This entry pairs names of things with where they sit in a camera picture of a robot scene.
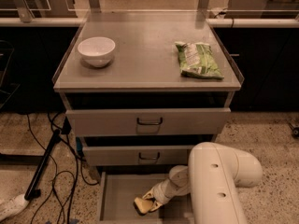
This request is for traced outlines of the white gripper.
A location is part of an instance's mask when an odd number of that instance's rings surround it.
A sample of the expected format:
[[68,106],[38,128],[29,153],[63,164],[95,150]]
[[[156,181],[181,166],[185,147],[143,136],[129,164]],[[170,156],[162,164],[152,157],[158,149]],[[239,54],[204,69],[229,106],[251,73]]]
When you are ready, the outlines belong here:
[[166,179],[156,184],[152,190],[149,190],[142,196],[143,200],[155,200],[150,202],[149,213],[160,209],[163,205],[170,202],[177,195],[179,186],[170,179]]

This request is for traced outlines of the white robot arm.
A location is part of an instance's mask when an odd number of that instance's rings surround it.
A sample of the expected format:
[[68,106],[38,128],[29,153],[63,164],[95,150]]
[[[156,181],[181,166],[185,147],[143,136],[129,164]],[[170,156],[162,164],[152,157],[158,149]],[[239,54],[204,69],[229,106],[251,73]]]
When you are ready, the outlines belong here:
[[236,189],[254,187],[262,176],[262,165],[248,152],[204,142],[191,150],[186,166],[173,167],[135,205],[147,214],[189,194],[194,224],[248,224]]

